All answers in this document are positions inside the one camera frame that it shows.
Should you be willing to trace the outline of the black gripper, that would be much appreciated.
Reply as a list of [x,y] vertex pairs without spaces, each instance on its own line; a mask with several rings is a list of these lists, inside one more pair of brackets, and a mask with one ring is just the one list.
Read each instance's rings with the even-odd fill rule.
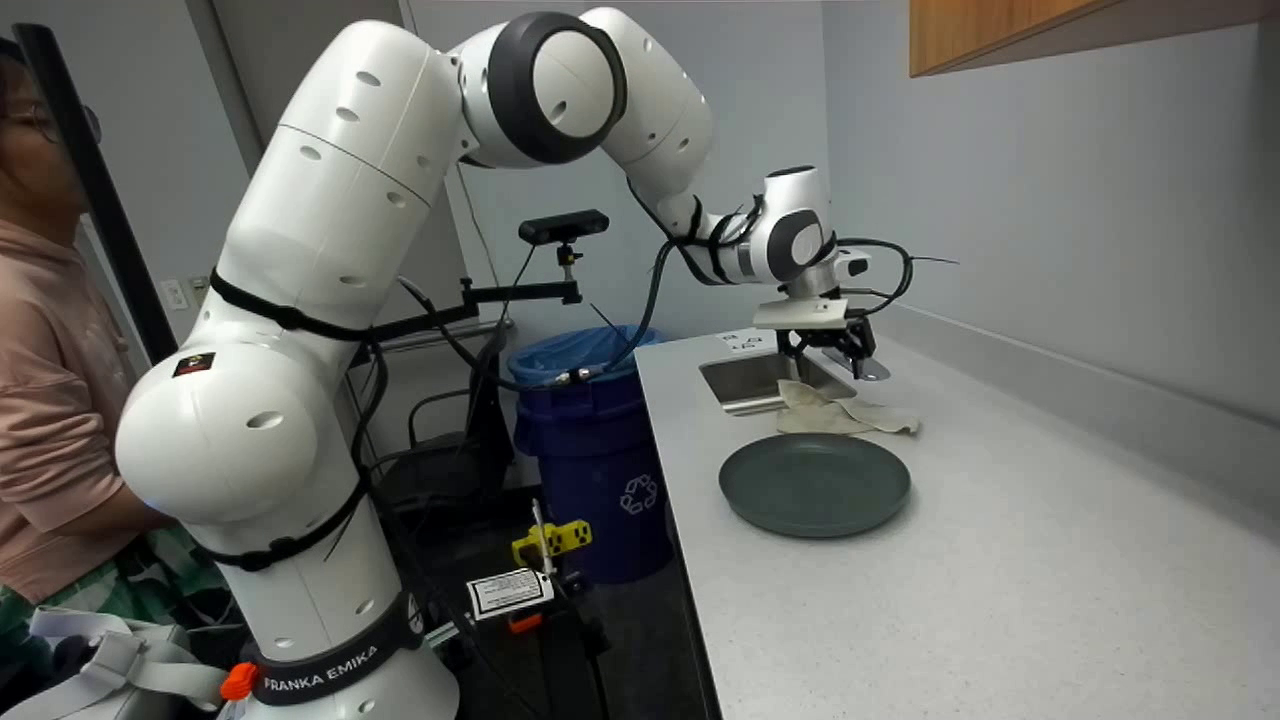
[[838,354],[846,364],[860,364],[876,354],[876,335],[868,325],[838,325],[838,330],[780,330],[775,343],[787,357],[800,357],[805,347],[826,347]]

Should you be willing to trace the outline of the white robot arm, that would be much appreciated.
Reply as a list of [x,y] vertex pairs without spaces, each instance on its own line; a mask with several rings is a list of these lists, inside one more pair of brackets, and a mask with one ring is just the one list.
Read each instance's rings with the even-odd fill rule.
[[822,177],[783,163],[715,212],[711,112],[618,8],[524,13],[439,53],[386,22],[335,32],[287,102],[183,343],[128,392],[114,466],[214,559],[250,632],[218,720],[457,720],[335,418],[410,236],[451,169],[608,153],[703,286],[770,286],[783,347],[876,354],[842,298]]

